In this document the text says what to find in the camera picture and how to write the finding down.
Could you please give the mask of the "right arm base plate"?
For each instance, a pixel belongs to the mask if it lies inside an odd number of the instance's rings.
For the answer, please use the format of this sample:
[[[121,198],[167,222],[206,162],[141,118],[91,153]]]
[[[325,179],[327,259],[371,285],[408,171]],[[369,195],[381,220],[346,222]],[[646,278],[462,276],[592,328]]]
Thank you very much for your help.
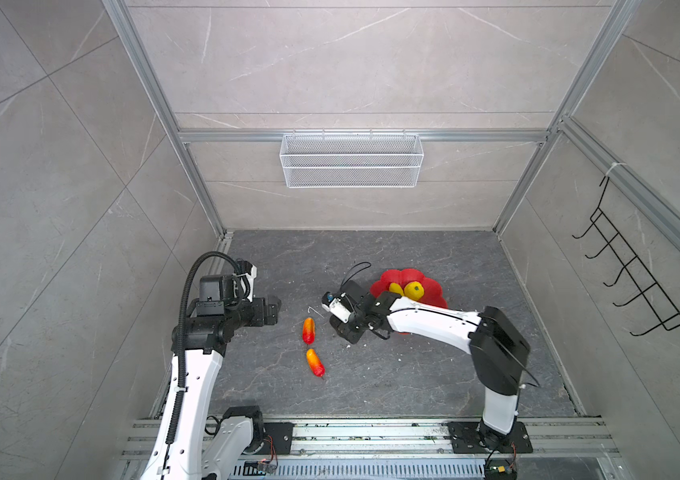
[[[455,454],[489,454],[533,452],[529,434],[523,422],[516,421],[509,433],[498,433],[479,422],[447,422],[448,439]]]

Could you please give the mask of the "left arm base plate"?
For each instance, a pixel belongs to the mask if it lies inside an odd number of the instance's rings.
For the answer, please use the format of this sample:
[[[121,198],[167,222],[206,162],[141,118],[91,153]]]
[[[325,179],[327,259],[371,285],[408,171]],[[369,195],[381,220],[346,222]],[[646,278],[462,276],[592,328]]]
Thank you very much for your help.
[[[274,451],[277,456],[288,455],[292,448],[294,427],[291,422],[255,424],[252,442],[243,454],[270,457],[271,451]]]

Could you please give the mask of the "round yellow fake lemon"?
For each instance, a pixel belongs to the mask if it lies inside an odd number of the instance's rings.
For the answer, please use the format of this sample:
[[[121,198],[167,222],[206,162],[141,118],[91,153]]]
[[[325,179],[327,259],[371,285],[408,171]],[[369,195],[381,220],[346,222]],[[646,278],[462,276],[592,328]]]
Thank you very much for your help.
[[[415,302],[419,302],[425,295],[425,288],[419,281],[411,281],[407,283],[404,286],[403,291],[405,297]]]

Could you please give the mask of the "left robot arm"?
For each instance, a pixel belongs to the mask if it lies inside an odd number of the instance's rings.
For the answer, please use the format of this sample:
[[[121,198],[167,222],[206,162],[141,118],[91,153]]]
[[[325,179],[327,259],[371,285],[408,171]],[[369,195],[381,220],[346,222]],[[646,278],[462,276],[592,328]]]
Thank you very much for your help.
[[[219,251],[200,255],[181,293],[172,332],[169,391],[159,432],[142,473],[145,479],[227,479],[240,456],[264,454],[273,467],[277,450],[258,406],[229,408],[204,441],[211,395],[236,331],[277,323],[280,300],[253,294],[257,270]]]

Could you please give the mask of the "red-orange fake mango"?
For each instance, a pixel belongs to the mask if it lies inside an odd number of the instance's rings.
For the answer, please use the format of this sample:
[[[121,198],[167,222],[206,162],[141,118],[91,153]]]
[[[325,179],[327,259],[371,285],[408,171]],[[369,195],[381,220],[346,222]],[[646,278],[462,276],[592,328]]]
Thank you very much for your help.
[[[302,340],[306,345],[312,345],[316,338],[316,326],[313,318],[308,317],[303,322]]]
[[[306,352],[306,361],[313,375],[320,378],[324,377],[326,369],[314,349],[309,349]]]

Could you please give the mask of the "long yellow fake fruit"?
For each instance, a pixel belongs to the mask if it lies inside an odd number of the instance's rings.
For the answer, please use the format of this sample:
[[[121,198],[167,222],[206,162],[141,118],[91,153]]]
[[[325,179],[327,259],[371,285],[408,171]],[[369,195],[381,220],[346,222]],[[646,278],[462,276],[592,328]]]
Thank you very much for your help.
[[[389,291],[389,292],[392,292],[392,293],[395,293],[395,294],[397,294],[397,295],[399,295],[399,296],[403,296],[403,295],[404,295],[403,288],[402,288],[398,283],[396,283],[396,282],[392,282],[392,283],[389,284],[389,286],[388,286],[388,291]]]

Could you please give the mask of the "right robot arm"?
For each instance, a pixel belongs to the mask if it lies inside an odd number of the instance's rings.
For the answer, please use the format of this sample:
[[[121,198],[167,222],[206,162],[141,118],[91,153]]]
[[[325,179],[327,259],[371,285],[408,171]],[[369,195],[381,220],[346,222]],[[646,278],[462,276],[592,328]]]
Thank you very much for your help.
[[[457,311],[411,300],[398,293],[373,294],[354,281],[321,299],[336,333],[351,344],[369,331],[388,339],[392,333],[420,335],[471,356],[485,389],[479,433],[501,441],[513,430],[531,347],[499,309]]]

